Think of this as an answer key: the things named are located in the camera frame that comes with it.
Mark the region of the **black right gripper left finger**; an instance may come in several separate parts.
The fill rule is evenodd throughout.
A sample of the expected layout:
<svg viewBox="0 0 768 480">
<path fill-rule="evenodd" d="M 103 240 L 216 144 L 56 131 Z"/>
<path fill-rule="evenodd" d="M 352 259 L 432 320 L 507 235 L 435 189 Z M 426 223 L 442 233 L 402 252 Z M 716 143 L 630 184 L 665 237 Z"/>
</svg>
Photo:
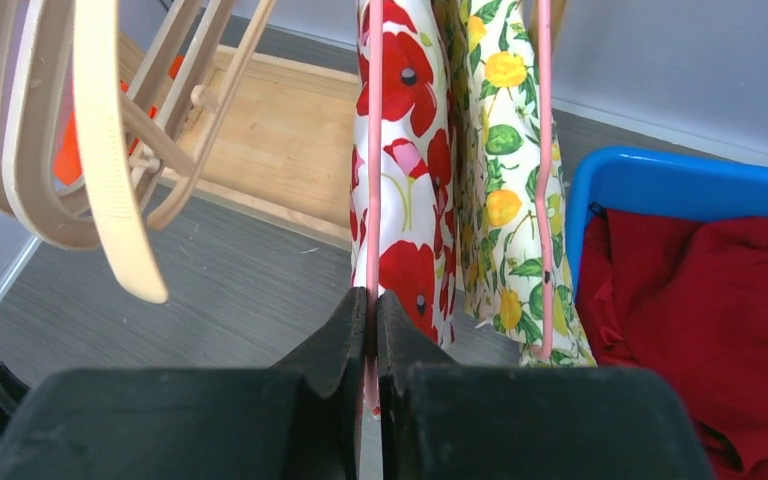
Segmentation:
<svg viewBox="0 0 768 480">
<path fill-rule="evenodd" d="M 21 403 L 0 479 L 354 479 L 367 293 L 267 368 L 76 369 Z"/>
</svg>

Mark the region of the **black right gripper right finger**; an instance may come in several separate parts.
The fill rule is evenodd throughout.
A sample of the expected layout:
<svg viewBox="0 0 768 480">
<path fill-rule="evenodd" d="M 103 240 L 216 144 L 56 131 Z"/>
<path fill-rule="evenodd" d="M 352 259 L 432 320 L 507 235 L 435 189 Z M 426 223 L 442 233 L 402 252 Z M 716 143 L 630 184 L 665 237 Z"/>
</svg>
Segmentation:
<svg viewBox="0 0 768 480">
<path fill-rule="evenodd" d="M 677 395 L 639 368 L 465 366 L 377 303 L 387 479 L 710 479 Z"/>
</svg>

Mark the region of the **thin pink wire hanger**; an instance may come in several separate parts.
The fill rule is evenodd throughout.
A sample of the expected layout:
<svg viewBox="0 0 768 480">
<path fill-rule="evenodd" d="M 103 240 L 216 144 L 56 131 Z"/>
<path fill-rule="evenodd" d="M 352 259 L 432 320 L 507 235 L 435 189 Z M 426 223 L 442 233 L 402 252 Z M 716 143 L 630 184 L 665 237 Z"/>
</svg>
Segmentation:
<svg viewBox="0 0 768 480">
<path fill-rule="evenodd" d="M 546 205 L 546 189 L 551 173 L 552 113 L 551 113 L 551 56 L 552 13 L 549 0 L 534 2 L 536 19 L 532 31 L 537 34 L 539 80 L 540 165 L 536 187 L 536 208 L 543 268 L 543 326 L 542 341 L 535 347 L 535 355 L 548 361 L 553 344 L 553 250 L 551 228 Z"/>
</svg>

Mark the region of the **red poppy print cloth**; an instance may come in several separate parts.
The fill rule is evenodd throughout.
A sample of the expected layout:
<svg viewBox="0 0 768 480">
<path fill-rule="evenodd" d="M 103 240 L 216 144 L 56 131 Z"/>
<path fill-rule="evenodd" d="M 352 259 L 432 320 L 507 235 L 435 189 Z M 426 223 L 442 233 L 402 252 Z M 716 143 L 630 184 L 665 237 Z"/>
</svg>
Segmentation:
<svg viewBox="0 0 768 480">
<path fill-rule="evenodd" d="M 379 283 L 437 345 L 454 341 L 449 68 L 433 4 L 383 4 Z"/>
</svg>

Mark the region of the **dark red cloth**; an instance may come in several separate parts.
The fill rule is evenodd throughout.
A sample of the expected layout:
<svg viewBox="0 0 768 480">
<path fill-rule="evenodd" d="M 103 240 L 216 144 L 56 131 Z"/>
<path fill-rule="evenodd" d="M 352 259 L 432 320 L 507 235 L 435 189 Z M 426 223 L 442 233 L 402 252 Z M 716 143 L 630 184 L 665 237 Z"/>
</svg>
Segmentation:
<svg viewBox="0 0 768 480">
<path fill-rule="evenodd" d="M 604 210 L 576 307 L 596 360 L 658 372 L 722 479 L 768 479 L 768 218 Z"/>
</svg>

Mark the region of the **lemon print skirt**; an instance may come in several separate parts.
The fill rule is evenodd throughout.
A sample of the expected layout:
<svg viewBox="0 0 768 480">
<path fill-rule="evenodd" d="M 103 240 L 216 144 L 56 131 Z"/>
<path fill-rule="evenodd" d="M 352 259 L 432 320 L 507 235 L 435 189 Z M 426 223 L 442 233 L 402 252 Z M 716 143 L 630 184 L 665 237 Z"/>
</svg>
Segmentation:
<svg viewBox="0 0 768 480">
<path fill-rule="evenodd" d="M 543 268 L 537 34 L 516 0 L 438 1 L 456 126 L 456 209 L 466 311 L 520 347 L 524 366 L 590 367 L 565 244 L 565 182 L 552 115 L 546 205 L 553 250 L 553 344 L 542 341 Z"/>
</svg>

